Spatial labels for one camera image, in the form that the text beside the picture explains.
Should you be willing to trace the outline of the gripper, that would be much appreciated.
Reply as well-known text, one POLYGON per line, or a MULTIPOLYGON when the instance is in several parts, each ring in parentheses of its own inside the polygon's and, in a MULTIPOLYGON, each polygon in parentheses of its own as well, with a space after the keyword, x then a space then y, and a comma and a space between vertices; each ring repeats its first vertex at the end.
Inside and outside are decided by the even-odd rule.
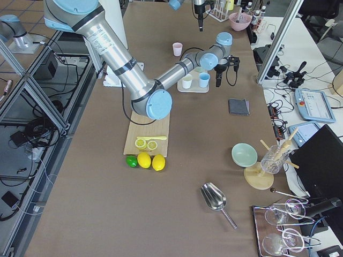
POLYGON ((216 87, 220 87, 221 86, 221 82, 222 82, 222 73, 224 71, 226 71, 227 67, 229 66, 229 61, 228 59, 224 58, 224 59, 221 59, 218 64, 215 66, 214 70, 216 72, 216 76, 215 76, 215 79, 216 79, 216 84, 215 86, 216 87))
POLYGON ((195 14, 198 15, 199 31, 203 31, 203 13, 205 12, 205 0, 194 0, 193 7, 195 14))

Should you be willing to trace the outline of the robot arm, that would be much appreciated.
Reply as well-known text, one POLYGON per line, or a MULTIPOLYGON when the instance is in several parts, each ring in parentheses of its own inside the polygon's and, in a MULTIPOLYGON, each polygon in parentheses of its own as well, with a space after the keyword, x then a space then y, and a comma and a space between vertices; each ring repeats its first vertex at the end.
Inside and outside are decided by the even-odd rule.
POLYGON ((167 89, 200 66, 215 68, 230 55, 233 37, 221 32, 207 51, 189 53, 172 68, 150 80, 130 55, 106 20, 99 1, 44 1, 47 27, 82 35, 112 69, 131 93, 131 106, 137 114, 150 119, 163 119, 170 113, 173 100, 167 89))
MULTIPOLYGON (((168 4, 169 6, 174 10, 178 10, 184 1, 182 0, 169 0, 168 4)), ((204 13, 206 12, 206 6, 211 5, 211 1, 206 1, 206 0, 194 0, 191 1, 192 4, 192 15, 198 22, 198 28, 199 31, 203 31, 203 22, 204 22, 204 13)))

